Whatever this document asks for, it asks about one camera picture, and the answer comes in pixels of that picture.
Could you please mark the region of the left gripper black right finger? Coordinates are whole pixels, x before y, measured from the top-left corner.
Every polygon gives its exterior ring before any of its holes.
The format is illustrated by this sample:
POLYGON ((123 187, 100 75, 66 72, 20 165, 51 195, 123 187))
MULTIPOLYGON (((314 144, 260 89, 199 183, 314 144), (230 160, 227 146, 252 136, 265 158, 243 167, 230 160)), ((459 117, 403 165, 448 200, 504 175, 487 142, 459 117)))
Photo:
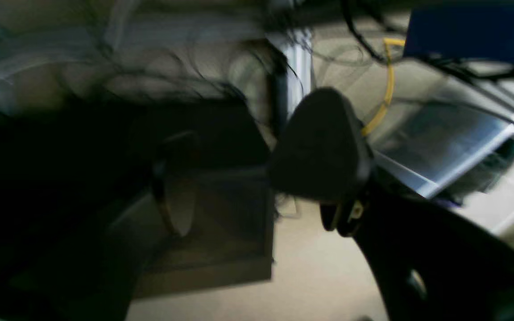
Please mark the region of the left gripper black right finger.
POLYGON ((352 104, 322 87, 298 104, 273 148, 268 179, 274 190, 320 204, 325 230, 350 237, 359 225, 355 203, 366 198, 374 157, 352 104))

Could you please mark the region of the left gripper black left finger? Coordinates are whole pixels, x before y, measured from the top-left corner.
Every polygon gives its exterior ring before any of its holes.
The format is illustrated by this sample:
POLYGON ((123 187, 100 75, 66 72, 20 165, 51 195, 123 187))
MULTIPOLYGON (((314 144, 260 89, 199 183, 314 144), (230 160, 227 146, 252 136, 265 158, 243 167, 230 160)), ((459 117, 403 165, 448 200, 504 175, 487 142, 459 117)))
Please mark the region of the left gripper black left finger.
POLYGON ((182 132, 163 140, 153 163, 153 195, 166 229, 176 237, 188 235, 194 222, 198 159, 197 134, 182 132))

